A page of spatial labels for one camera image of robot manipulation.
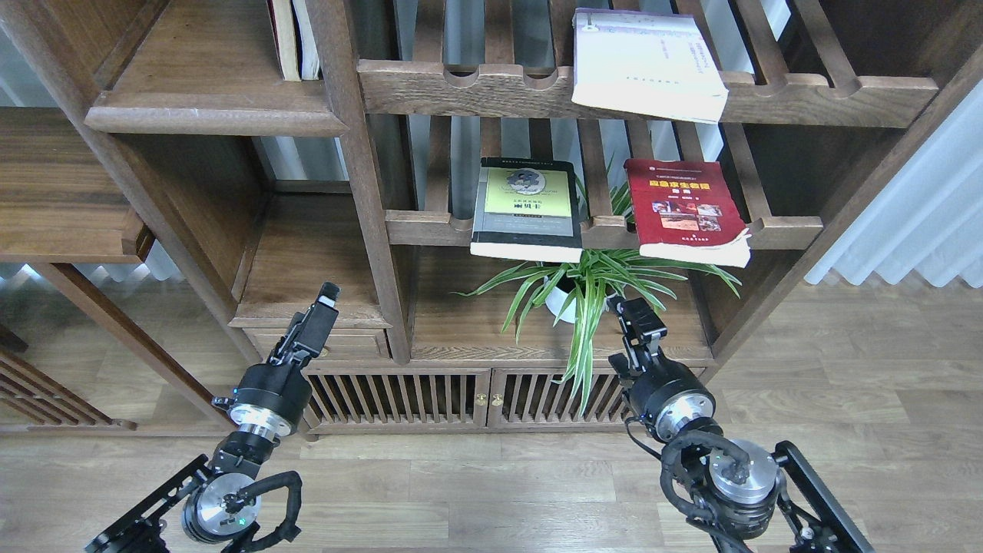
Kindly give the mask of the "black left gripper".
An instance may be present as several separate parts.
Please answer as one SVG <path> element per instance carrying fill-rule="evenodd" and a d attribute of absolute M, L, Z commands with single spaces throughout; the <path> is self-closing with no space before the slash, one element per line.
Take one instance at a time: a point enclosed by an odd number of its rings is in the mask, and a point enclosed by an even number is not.
<path fill-rule="evenodd" d="M 299 424 L 312 395 L 301 370 L 322 353 L 339 314 L 334 308 L 339 294 L 340 288 L 326 281 L 310 308 L 294 315 L 288 332 L 267 361 L 248 368 L 229 409 L 229 416 L 236 424 L 244 423 L 245 416 L 235 414 L 234 410 L 247 406 L 263 407 L 288 425 Z"/>

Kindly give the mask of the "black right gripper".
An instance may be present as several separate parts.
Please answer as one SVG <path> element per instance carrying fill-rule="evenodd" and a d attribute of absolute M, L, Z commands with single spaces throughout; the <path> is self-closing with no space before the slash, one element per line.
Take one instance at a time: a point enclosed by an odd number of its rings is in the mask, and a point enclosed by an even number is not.
<path fill-rule="evenodd" d="M 660 341 L 668 334 L 645 299 L 611 297 L 628 355 L 610 356 L 622 386 L 622 399 L 654 431 L 681 431 L 698 418 L 713 418 L 716 400 L 681 362 L 668 359 Z"/>

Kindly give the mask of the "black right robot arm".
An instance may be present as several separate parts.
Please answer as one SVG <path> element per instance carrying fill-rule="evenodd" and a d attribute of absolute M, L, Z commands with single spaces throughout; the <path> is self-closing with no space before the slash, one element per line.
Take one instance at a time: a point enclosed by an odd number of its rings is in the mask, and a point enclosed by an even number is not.
<path fill-rule="evenodd" d="M 666 357 L 667 328 L 643 299 L 614 295 L 625 353 L 611 355 L 632 422 L 660 442 L 660 489 L 720 552 L 746 552 L 780 511 L 793 552 L 871 552 L 873 546 L 796 445 L 727 439 L 716 400 L 687 366 Z"/>

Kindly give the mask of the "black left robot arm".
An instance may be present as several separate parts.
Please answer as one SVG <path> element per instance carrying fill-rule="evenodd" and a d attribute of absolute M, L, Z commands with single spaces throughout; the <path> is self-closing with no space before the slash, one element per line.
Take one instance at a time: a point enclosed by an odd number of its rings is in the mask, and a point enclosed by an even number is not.
<path fill-rule="evenodd" d="M 283 437 L 297 431 L 312 388 L 302 371 L 319 356 L 338 316 L 339 287 L 326 281 L 305 312 L 296 313 L 266 361 L 249 367 L 228 398 L 214 398 L 237 427 L 212 456 L 200 455 L 85 546 L 88 552 L 165 552 L 162 517 L 183 503 L 190 539 L 221 543 L 226 552 L 266 550 L 293 540 L 302 480 L 288 470 L 259 478 Z"/>

